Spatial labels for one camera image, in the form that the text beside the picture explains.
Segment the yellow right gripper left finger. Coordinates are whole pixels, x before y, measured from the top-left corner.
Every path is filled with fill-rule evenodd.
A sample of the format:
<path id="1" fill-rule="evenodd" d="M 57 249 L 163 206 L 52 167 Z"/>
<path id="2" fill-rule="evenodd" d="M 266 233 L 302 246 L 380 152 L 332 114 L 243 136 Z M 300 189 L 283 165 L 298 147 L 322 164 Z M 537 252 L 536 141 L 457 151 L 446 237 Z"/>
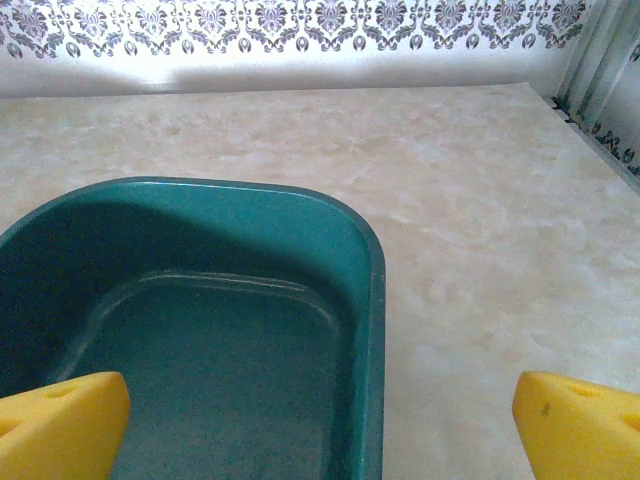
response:
<path id="1" fill-rule="evenodd" d="M 107 479 L 130 418 L 123 375 L 98 372 L 1 399 L 3 479 Z"/>

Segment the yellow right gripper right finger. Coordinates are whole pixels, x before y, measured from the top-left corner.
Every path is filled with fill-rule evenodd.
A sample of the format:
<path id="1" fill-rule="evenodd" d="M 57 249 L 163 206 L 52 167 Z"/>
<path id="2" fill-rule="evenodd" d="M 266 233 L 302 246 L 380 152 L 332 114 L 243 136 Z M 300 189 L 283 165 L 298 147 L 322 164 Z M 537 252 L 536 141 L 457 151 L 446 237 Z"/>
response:
<path id="1" fill-rule="evenodd" d="M 548 372 L 524 372 L 513 418 L 537 479 L 637 479 L 639 395 Z"/>

